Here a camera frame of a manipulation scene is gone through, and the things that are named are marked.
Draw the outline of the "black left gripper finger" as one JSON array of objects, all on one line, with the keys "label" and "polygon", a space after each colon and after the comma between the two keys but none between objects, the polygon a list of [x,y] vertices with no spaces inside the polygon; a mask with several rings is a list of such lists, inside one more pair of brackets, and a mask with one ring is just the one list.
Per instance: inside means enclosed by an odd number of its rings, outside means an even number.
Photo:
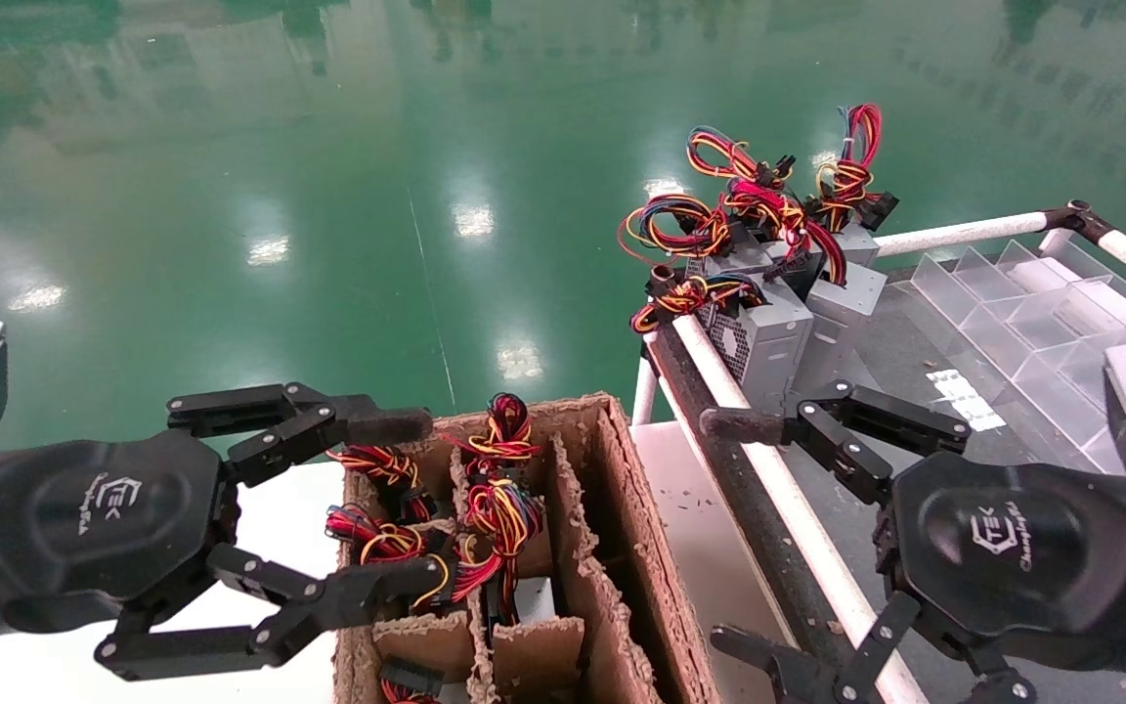
[{"label": "black left gripper finger", "polygon": [[322,633],[366,627],[385,601],[425,595],[444,580],[438,558],[348,565],[319,579],[227,544],[211,550],[205,571],[277,611],[254,627],[153,633],[155,612],[125,609],[95,660],[125,681],[278,668]]},{"label": "black left gripper finger", "polygon": [[425,407],[381,409],[368,395],[330,396],[300,382],[175,396],[168,426],[196,438],[245,433],[227,451],[236,484],[262,485],[338,445],[394,446],[432,433]]}]

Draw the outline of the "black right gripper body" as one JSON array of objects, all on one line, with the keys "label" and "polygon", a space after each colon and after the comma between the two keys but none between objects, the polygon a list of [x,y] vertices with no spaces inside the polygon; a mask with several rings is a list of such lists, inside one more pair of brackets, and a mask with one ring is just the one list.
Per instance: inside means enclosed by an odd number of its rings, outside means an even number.
[{"label": "black right gripper body", "polygon": [[890,480],[879,571],[950,658],[1126,674],[1126,480],[938,452]]}]

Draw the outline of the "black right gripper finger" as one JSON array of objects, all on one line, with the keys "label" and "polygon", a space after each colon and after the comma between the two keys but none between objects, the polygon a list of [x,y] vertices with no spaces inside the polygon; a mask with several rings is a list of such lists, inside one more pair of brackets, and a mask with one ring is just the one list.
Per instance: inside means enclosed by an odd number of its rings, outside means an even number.
[{"label": "black right gripper finger", "polygon": [[928,458],[935,452],[964,454],[973,433],[960,419],[844,378],[810,392],[781,416],[707,407],[700,428],[738,444],[799,445],[861,504],[879,506],[890,501],[893,469],[863,437]]},{"label": "black right gripper finger", "polygon": [[[776,644],[750,630],[711,629],[711,647],[751,665],[768,676],[776,703],[868,703],[876,681],[903,638],[919,620],[924,605],[908,592],[894,592],[868,630],[852,658],[840,668],[828,667],[814,656]],[[1036,703],[1037,690],[998,652],[966,654],[975,675],[965,703]]]}]

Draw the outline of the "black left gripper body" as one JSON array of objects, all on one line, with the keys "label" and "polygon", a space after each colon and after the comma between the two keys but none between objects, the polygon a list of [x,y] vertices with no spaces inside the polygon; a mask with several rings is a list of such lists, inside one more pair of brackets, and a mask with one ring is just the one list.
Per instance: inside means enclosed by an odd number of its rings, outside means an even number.
[{"label": "black left gripper body", "polygon": [[182,429],[0,452],[0,636],[173,618],[214,583],[236,498],[218,452]]}]

